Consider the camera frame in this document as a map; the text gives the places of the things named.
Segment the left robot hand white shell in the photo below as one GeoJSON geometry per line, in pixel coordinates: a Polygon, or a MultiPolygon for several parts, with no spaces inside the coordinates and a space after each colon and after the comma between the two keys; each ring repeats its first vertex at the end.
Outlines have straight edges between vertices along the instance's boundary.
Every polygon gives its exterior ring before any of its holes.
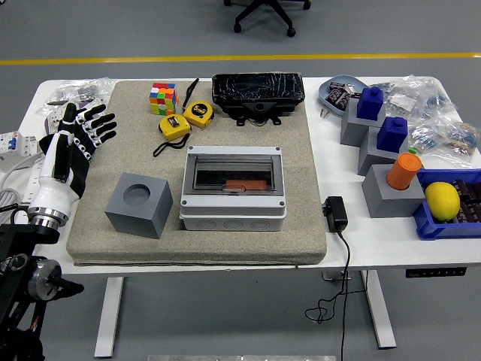
{"type": "Polygon", "coordinates": [[[115,115],[105,110],[104,104],[88,109],[69,102],[57,131],[40,140],[44,163],[40,189],[27,210],[30,223],[66,224],[72,205],[86,189],[95,151],[116,135],[115,115]]]}

